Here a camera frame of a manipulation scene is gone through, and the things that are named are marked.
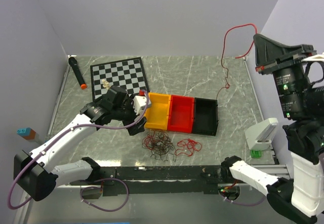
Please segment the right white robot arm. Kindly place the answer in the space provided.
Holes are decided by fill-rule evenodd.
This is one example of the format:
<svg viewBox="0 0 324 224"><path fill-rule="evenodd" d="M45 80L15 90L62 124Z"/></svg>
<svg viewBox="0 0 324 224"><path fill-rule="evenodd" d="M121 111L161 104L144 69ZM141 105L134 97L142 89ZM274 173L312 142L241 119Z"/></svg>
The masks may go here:
<svg viewBox="0 0 324 224"><path fill-rule="evenodd" d="M316 223L323 213L323 86L310 81L323 55L312 45L288 46L261 34L254 37L256 71L271 74L285 118L283 130L293 159L291 179L269 175L232 156L221 164L225 182L239 180L261 192L270 206L295 223Z"/></svg>

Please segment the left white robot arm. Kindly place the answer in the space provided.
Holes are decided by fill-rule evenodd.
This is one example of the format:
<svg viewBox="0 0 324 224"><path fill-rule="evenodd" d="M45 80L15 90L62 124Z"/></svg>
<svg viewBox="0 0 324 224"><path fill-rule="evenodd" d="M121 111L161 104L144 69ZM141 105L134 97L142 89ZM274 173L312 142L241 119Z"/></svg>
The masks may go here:
<svg viewBox="0 0 324 224"><path fill-rule="evenodd" d="M126 90L111 86L107 92L86 104L75 118L53 138L30 152L14 157L14 184L22 187L35 201L46 198L56 187L85 181L95 184L100 178L100 165L90 157L60 165L63 156L99 129L112 129L112 120L121 121L121 129L130 136L144 131L146 110L151 106L148 93L129 95Z"/></svg>

